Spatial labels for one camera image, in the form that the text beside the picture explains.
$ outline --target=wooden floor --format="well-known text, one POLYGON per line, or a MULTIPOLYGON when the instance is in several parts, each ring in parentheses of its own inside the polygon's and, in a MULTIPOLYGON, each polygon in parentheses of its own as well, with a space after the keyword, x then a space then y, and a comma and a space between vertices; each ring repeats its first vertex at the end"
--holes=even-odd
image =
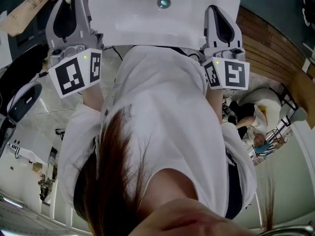
POLYGON ((278 30, 242 7, 236 23, 242 32, 251 72, 288 85, 302 69, 303 54, 278 30))

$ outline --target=person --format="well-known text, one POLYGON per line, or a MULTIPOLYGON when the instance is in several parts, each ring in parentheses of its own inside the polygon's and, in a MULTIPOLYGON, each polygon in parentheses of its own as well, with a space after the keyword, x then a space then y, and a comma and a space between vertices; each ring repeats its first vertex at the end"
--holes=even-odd
POLYGON ((204 68, 176 48, 135 46, 115 88, 112 105, 99 85, 82 92, 58 164, 92 233, 251 235, 228 219, 253 199, 254 166, 204 68))
POLYGON ((235 124, 240 138, 245 144, 254 145, 254 150, 263 153, 269 146, 266 141, 267 119, 263 112, 253 103, 239 106, 236 101, 229 105, 230 110, 236 115, 228 117, 228 121, 235 124))

